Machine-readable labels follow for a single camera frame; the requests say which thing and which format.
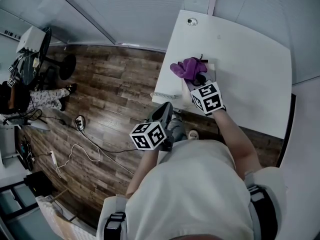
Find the purple cloth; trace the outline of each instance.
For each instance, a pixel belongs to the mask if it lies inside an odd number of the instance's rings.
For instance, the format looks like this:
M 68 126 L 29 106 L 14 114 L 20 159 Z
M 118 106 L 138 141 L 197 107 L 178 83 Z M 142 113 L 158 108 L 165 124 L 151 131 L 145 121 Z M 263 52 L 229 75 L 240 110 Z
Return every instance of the purple cloth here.
M 195 80 L 196 75 L 199 72 L 207 72 L 207 67 L 204 63 L 200 62 L 198 58 L 191 57 L 186 58 L 183 63 L 178 62 L 172 63 L 170 65 L 170 69 L 173 73 L 175 73 L 178 77 L 189 79 L 189 80 Z

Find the patterned pants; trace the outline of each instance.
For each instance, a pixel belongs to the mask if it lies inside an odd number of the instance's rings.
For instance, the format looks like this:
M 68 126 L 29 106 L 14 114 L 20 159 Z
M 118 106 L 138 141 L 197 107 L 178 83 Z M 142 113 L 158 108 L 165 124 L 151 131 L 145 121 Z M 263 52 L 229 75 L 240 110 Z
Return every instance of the patterned pants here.
M 33 111 L 34 108 L 45 107 L 51 109 L 60 110 L 62 105 L 59 99 L 68 96 L 70 93 L 67 89 L 56 89 L 56 90 L 40 90 L 30 91 L 30 103 L 27 109 L 27 113 Z
M 172 120 L 168 125 L 168 130 L 172 131 L 174 142 L 180 142 L 187 139 L 186 129 L 182 123 L 182 118 L 178 114 L 172 116 Z

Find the white table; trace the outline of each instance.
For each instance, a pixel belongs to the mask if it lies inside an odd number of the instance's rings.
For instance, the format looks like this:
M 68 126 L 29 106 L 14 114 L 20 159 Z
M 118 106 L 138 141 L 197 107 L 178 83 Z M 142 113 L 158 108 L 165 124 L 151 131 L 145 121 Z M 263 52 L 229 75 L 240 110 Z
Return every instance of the white table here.
M 198 24 L 189 26 L 189 18 Z M 284 139 L 292 93 L 290 50 L 237 23 L 181 10 L 154 91 L 181 95 L 181 79 L 170 65 L 201 54 L 215 64 L 216 81 L 232 119 L 239 126 Z M 195 106 L 184 107 L 181 98 L 154 96 L 152 101 L 170 101 L 174 108 L 204 115 Z

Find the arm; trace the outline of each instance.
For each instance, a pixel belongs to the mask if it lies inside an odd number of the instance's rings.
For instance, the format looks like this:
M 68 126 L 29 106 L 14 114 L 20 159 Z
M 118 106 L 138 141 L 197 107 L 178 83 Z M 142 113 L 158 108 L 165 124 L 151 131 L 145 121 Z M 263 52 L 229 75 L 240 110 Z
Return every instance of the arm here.
M 11 97 L 8 101 L 8 109 L 14 109 L 15 108 L 15 98 L 16 98 L 16 84 L 11 88 Z
M 145 176 L 157 165 L 158 155 L 158 150 L 147 150 L 144 152 L 139 167 L 135 171 L 135 174 L 126 190 L 126 198 L 130 198 L 136 192 Z
M 227 112 L 218 109 L 213 112 L 213 116 L 234 159 L 239 177 L 244 180 L 246 172 L 262 169 L 255 147 Z

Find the floor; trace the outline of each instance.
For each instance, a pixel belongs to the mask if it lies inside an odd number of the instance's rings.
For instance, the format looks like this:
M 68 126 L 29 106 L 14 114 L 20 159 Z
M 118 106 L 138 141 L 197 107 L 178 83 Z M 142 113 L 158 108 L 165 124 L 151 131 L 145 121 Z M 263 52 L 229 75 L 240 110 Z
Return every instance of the floor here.
M 74 144 L 84 147 L 89 156 L 98 159 L 96 147 L 73 129 L 78 115 L 86 119 L 85 133 L 98 145 L 109 151 L 134 149 L 129 132 L 147 117 L 155 107 L 150 93 L 154 91 L 165 54 L 154 51 L 110 46 L 51 47 L 49 57 L 62 61 L 68 54 L 76 55 L 76 70 L 67 81 L 57 77 L 57 87 L 77 83 L 77 92 L 67 98 L 66 111 L 43 109 L 47 117 L 64 119 L 67 125 L 52 118 L 44 118 L 51 131 L 42 132 L 24 127 L 19 138 L 26 135 L 37 157 L 54 151 L 58 164 L 63 165 Z M 197 129 L 201 139 L 221 140 L 213 119 L 183 112 L 187 132 Z M 263 166 L 275 166 L 283 140 L 249 129 L 243 129 L 255 146 Z M 107 153 L 121 165 L 134 172 L 142 151 Z M 132 175 L 101 156 L 100 162 L 91 162 L 83 150 L 75 147 L 67 166 L 61 168 L 62 178 L 50 156 L 36 158 L 35 171 L 42 170 L 58 192 L 68 188 L 70 197 L 64 205 L 80 213 L 80 217 L 96 225 L 104 199 L 125 194 Z

